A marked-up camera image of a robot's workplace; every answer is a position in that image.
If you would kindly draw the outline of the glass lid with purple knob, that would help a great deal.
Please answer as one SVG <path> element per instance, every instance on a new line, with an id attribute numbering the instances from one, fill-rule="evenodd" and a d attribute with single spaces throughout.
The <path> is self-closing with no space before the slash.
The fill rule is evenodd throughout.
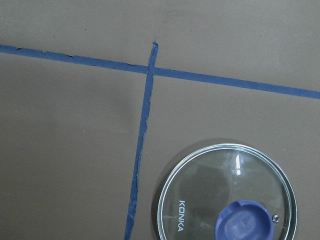
<path id="1" fill-rule="evenodd" d="M 257 149 L 221 143 L 184 157 L 161 189 L 161 240 L 292 240 L 297 203 L 286 173 Z"/>

